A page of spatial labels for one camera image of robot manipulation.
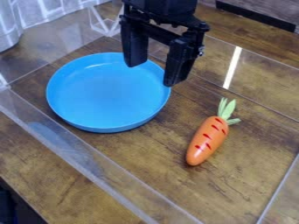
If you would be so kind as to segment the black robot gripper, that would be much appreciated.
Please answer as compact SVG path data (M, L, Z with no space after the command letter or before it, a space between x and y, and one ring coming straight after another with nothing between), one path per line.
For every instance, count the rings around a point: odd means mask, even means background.
M124 60L128 67L147 61L148 38L169 44L163 84L172 87L188 77L192 65L203 55L205 22L195 16L197 0L121 0L124 14L120 16L120 36ZM177 34L159 25L183 26L187 32Z

